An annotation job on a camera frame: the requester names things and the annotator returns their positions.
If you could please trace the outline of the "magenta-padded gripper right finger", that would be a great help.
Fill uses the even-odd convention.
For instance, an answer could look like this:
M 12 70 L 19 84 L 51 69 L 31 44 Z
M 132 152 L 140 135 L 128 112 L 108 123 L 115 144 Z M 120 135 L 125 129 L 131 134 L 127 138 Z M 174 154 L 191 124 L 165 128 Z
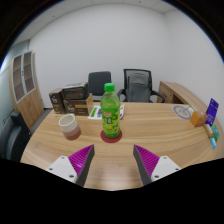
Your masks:
M 157 156 L 147 149 L 135 145 L 133 155 L 144 186 L 180 170 L 168 156 Z

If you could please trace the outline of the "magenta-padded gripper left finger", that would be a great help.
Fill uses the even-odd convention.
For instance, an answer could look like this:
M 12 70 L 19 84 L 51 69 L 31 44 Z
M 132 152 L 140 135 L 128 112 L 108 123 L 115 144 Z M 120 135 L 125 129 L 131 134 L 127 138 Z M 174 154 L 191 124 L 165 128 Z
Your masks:
M 94 154 L 93 145 L 84 147 L 69 157 L 60 156 L 47 168 L 47 171 L 79 186 L 84 186 Z

